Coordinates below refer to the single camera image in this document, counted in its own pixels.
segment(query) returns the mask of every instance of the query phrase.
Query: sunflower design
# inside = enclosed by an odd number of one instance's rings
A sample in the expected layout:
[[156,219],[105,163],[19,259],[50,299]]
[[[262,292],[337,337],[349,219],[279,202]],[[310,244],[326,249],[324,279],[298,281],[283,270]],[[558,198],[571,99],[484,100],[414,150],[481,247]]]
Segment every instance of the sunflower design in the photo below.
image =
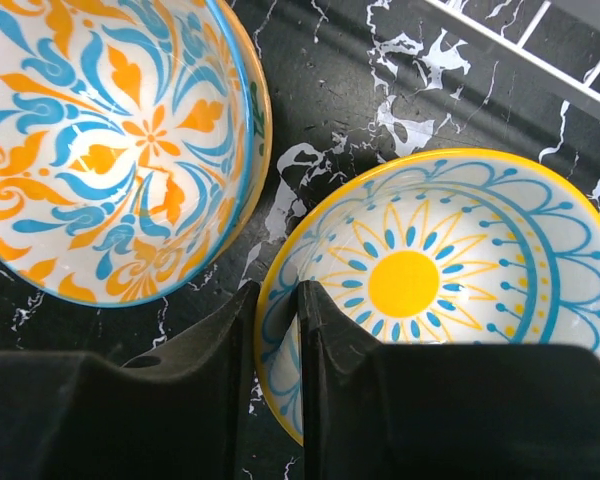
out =
[[429,199],[402,221],[399,200],[396,196],[387,203],[380,232],[348,217],[348,241],[327,249],[333,257],[331,273],[317,280],[343,312],[383,341],[444,343],[456,334],[464,337],[469,333],[464,329],[483,330],[467,302],[497,300],[480,281],[482,274],[500,267],[478,255],[490,243],[487,234],[456,232],[471,211],[466,208],[431,221]]

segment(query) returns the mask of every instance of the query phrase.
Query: yellow dot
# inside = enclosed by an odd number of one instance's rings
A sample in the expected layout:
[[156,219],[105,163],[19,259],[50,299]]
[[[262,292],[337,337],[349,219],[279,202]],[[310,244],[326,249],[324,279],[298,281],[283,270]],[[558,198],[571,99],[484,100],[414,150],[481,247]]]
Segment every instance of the yellow dot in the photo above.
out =
[[427,308],[439,286],[438,270],[429,257],[414,251],[397,252],[371,272],[369,297],[383,314],[408,317]]

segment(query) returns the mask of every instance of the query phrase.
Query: black marble surface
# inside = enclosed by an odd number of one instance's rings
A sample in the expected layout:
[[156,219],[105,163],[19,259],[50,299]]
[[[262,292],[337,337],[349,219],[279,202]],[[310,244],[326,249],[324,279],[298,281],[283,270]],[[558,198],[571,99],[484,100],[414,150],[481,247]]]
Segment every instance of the black marble surface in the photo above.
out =
[[[244,232],[185,287],[126,309],[55,299],[0,264],[0,349],[86,349],[121,364],[213,312],[245,279],[262,281],[293,227],[334,189],[420,150],[480,146],[535,159],[600,209],[600,122],[442,31],[414,3],[233,0],[261,54],[275,132],[266,187]],[[540,3],[463,0],[462,8],[515,40]],[[600,34],[551,9],[528,47],[582,78],[600,57]],[[302,478],[302,449],[257,383],[250,413],[244,478]]]

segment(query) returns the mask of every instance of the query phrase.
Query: yellow rim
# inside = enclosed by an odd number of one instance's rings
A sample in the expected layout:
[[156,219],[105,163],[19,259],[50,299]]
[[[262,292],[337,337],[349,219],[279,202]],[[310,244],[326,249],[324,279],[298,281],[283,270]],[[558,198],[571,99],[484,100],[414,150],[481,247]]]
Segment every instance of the yellow rim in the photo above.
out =
[[224,0],[219,0],[218,5],[220,5],[222,13],[226,17],[231,29],[233,30],[233,33],[238,39],[238,46],[240,47],[240,53],[242,54],[244,62],[252,67],[255,71],[255,78],[250,78],[249,80],[254,81],[258,85],[258,90],[262,92],[262,108],[264,110],[264,152],[262,154],[262,165],[257,174],[258,181],[253,188],[251,197],[247,201],[247,204],[240,215],[238,223],[233,228],[233,231],[229,234],[229,237],[224,242],[215,258],[218,258],[218,255],[224,252],[233,243],[236,237],[240,235],[240,232],[242,232],[242,229],[245,227],[247,222],[249,222],[251,219],[251,215],[256,209],[258,200],[260,200],[260,194],[262,193],[262,189],[264,187],[264,181],[267,177],[267,172],[269,171],[269,162],[271,160],[271,148],[273,143],[273,115],[271,113],[271,98],[269,97],[267,80],[264,76],[264,70],[260,64],[260,59],[256,54],[256,49],[253,46],[253,43],[251,43],[249,34],[242,26],[242,23],[240,23],[240,20],[236,14],[233,13],[231,7]]
[[318,206],[315,209],[309,212],[309,214],[300,222],[300,224],[291,233],[284,245],[282,245],[282,248],[273,260],[271,267],[269,267],[269,272],[267,273],[267,276],[264,279],[264,282],[262,284],[262,290],[260,291],[260,296],[258,297],[258,305],[256,309],[256,319],[254,327],[254,332],[256,332],[254,334],[254,356],[256,373],[258,374],[258,379],[260,381],[262,393],[264,394],[264,398],[267,404],[269,405],[269,409],[276,417],[280,425],[282,425],[282,427],[287,431],[287,433],[291,435],[291,437],[300,445],[302,445],[302,436],[298,435],[295,429],[291,425],[289,425],[287,420],[282,415],[280,415],[275,408],[273,408],[273,406],[275,405],[274,397],[271,394],[271,389],[269,388],[264,364],[260,362],[259,359],[259,356],[262,352],[262,339],[258,332],[260,332],[260,330],[262,329],[264,313],[268,304],[267,299],[269,296],[269,291],[271,290],[271,286],[275,280],[275,277],[278,271],[280,270],[281,264],[289,255],[295,243],[302,237],[302,235],[304,235],[306,230],[314,223],[314,221],[319,219],[327,209],[329,209],[335,202],[340,200],[350,191],[356,188],[360,188],[364,183],[371,180],[373,177],[383,174],[385,172],[402,168],[407,164],[412,165],[414,163],[421,163],[442,157],[471,157],[488,159],[491,161],[507,161],[509,163],[519,165],[520,167],[533,170],[539,173],[540,175],[550,179],[558,186],[563,188],[565,191],[567,191],[567,193],[569,193],[575,201],[580,203],[585,208],[585,210],[591,215],[593,222],[600,231],[600,215],[598,214],[598,211],[591,204],[589,199],[587,199],[587,197],[585,197],[584,194],[580,192],[580,190],[578,190],[575,186],[569,183],[569,181],[567,181],[565,178],[563,178],[553,170],[550,170],[549,168],[539,163],[536,163],[524,157],[519,157],[511,153],[500,152],[497,150],[488,150],[484,148],[449,148],[418,153],[408,157],[399,158],[391,162],[385,163],[383,165],[379,165],[375,168],[372,168],[371,170],[363,173],[362,175],[354,178],[342,187],[338,188],[335,192],[331,193],[326,199],[320,202],[320,204],[318,204]]

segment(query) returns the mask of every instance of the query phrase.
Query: patterned bowl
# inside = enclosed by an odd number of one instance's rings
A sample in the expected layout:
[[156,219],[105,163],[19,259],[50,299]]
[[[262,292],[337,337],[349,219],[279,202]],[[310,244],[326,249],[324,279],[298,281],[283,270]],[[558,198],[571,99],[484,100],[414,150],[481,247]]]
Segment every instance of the patterned bowl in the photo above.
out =
[[244,29],[240,20],[233,13],[231,7],[224,1],[218,0],[222,13],[231,25],[233,34],[238,39],[240,53],[249,78],[251,92],[251,106],[253,108],[253,146],[251,152],[251,173],[247,184],[247,194],[238,216],[235,228],[222,245],[218,255],[229,247],[245,227],[260,200],[271,160],[271,146],[273,143],[273,118],[271,113],[271,98],[267,88],[267,80],[256,49],[251,43],[249,34]]
[[247,75],[215,0],[0,0],[0,259],[72,302],[144,303],[237,220]]
[[300,443],[296,319],[287,325],[291,293],[309,279],[385,342],[565,343],[600,357],[600,216],[562,177],[506,153],[440,150],[379,166],[282,247],[258,302],[256,369]]

